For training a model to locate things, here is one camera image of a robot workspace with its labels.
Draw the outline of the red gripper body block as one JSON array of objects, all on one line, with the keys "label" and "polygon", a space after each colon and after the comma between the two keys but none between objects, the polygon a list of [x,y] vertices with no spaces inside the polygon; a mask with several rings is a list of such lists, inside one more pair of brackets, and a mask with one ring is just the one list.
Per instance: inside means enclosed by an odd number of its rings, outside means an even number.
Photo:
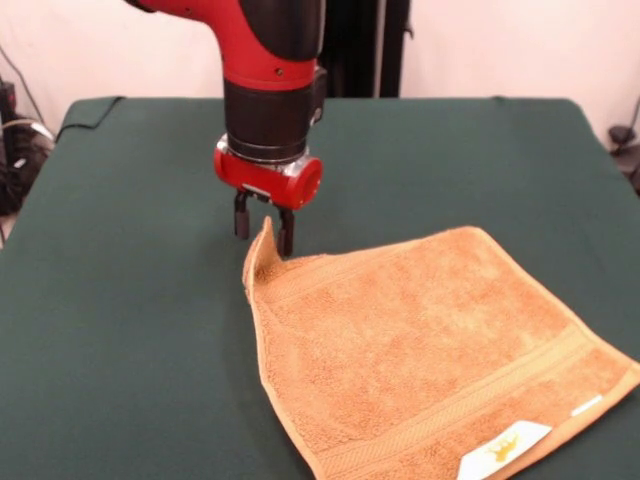
[{"label": "red gripper body block", "polygon": [[323,176],[323,163],[309,149],[292,163],[256,163],[234,153],[226,134],[217,142],[213,164],[225,184],[291,210],[312,201]]}]

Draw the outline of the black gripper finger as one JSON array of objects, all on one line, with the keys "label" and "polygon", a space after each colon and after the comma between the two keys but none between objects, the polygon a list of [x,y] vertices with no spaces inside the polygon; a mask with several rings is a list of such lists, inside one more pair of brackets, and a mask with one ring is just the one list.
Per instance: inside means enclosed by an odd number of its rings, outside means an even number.
[{"label": "black gripper finger", "polygon": [[246,192],[237,192],[234,198],[234,234],[239,239],[249,238],[250,220],[247,199]]},{"label": "black gripper finger", "polygon": [[292,210],[279,209],[280,228],[277,236],[277,250],[282,257],[290,257],[293,253],[295,216]]}]

